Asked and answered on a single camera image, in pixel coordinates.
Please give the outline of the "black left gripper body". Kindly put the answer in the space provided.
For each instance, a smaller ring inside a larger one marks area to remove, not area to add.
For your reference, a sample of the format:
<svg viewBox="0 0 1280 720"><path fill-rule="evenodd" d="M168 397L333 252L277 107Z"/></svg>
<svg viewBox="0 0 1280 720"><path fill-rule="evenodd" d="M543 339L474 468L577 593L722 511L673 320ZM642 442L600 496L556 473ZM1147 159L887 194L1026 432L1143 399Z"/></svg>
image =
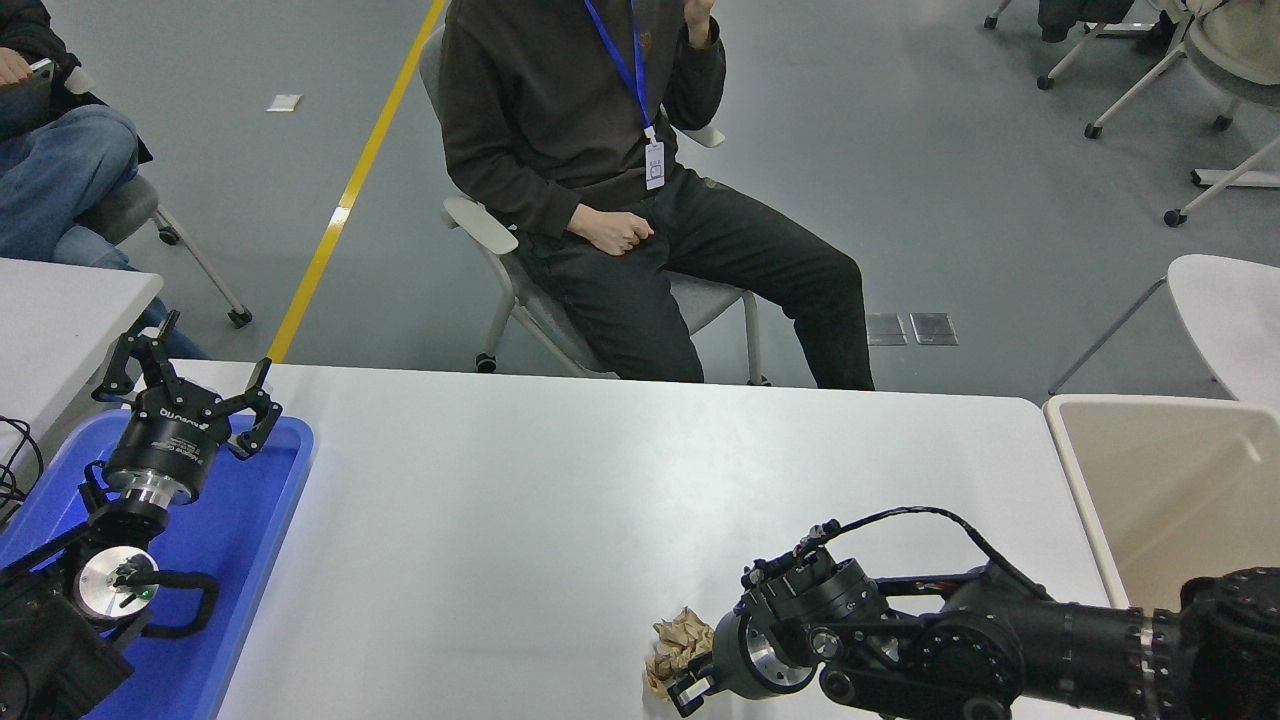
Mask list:
<svg viewBox="0 0 1280 720"><path fill-rule="evenodd" d="M129 480L147 473L174 480L179 498L197 498L209 478L220 445L230 438L227 416L206 414L220 396L200 386L183 386L182 402L163 387L141 391L125 429L102 470L102 478L122 492Z"/></svg>

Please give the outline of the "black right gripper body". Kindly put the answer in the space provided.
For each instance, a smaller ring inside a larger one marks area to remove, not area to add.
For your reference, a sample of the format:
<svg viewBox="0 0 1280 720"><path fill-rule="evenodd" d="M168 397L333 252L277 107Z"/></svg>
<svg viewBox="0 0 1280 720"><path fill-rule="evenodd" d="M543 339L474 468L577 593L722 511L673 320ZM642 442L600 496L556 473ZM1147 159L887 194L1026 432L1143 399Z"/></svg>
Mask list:
<svg viewBox="0 0 1280 720"><path fill-rule="evenodd" d="M732 610L717 624L713 635L712 693L731 693L745 700L760 700L764 694L755 652L765 648L765 637L755 626L750 614Z"/></svg>

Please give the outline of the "person's right hand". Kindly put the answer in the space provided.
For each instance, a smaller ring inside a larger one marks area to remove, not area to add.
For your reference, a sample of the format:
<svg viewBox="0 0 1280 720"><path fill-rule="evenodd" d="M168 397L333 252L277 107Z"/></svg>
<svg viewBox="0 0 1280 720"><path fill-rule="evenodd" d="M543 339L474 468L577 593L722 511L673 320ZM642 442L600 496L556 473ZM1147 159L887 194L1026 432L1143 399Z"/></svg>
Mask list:
<svg viewBox="0 0 1280 720"><path fill-rule="evenodd" d="M654 234L648 220L631 211L600 211L579 204L566 229L613 258L623 256Z"/></svg>

